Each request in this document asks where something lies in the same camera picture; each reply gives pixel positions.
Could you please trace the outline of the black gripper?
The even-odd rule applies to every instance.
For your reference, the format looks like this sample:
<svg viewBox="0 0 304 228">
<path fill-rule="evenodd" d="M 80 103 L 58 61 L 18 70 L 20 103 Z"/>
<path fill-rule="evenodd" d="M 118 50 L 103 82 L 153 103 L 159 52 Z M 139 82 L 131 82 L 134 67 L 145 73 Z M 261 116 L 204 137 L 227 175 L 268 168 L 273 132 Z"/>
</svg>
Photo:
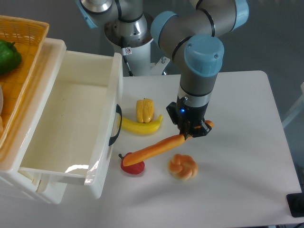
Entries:
<svg viewBox="0 0 304 228">
<path fill-rule="evenodd" d="M 194 138 L 206 136 L 212 130 L 212 121 L 205 120 L 210 95 L 178 94 L 177 101 L 171 102 L 166 107 L 172 122 L 178 126 L 185 140 L 190 136 Z"/>
</svg>

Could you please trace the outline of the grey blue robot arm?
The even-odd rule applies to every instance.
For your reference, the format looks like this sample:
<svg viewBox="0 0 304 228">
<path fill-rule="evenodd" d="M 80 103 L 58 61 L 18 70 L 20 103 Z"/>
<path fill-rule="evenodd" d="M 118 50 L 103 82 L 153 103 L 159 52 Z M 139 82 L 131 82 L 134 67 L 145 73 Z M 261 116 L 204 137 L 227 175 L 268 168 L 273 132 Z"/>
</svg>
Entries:
<svg viewBox="0 0 304 228">
<path fill-rule="evenodd" d="M 150 44 L 155 42 L 180 70 L 176 102 L 167 106 L 172 122 L 185 138 L 211 131 L 205 120 L 210 96 L 222 67 L 219 37 L 246 23 L 245 0 L 194 0 L 194 12 L 181 17 L 171 11 L 151 17 L 141 0 L 78 0 L 90 28 L 104 26 L 107 40 L 122 55 L 127 76 L 152 72 Z"/>
</svg>

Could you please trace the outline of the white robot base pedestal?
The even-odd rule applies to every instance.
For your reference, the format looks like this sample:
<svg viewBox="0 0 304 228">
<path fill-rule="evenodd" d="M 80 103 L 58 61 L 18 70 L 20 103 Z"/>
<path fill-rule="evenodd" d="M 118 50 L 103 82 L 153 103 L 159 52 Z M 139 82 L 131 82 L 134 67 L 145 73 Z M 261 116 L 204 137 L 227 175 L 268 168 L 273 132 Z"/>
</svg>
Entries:
<svg viewBox="0 0 304 228">
<path fill-rule="evenodd" d="M 114 51 L 122 55 L 124 76 L 158 76 L 164 74 L 169 64 L 168 57 L 161 57 L 156 63 L 151 62 L 150 34 L 153 17 L 143 13 L 134 22 L 119 19 L 105 24 L 106 38 L 113 45 Z"/>
</svg>

